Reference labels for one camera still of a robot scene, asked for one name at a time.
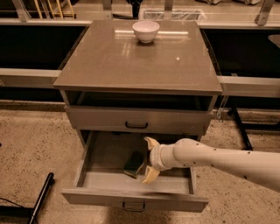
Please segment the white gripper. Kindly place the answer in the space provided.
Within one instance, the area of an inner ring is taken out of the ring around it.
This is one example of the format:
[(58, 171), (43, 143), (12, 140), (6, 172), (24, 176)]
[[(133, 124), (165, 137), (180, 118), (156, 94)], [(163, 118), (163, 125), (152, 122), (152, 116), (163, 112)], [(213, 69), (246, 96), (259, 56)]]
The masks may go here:
[(170, 170), (178, 166), (179, 162), (175, 156), (174, 144), (159, 144), (159, 142), (151, 137), (146, 136), (144, 140), (147, 142), (150, 151), (150, 163), (153, 166), (146, 166), (143, 184), (152, 183), (160, 174), (160, 171)]

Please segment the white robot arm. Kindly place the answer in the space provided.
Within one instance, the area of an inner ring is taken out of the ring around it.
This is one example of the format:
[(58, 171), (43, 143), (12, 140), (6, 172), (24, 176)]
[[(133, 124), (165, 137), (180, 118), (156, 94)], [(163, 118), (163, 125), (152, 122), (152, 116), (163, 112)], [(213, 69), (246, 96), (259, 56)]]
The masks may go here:
[(162, 171), (172, 168), (209, 166), (238, 178), (280, 192), (280, 154), (263, 151), (220, 149), (190, 138), (160, 144), (145, 137), (150, 151), (143, 183), (152, 183)]

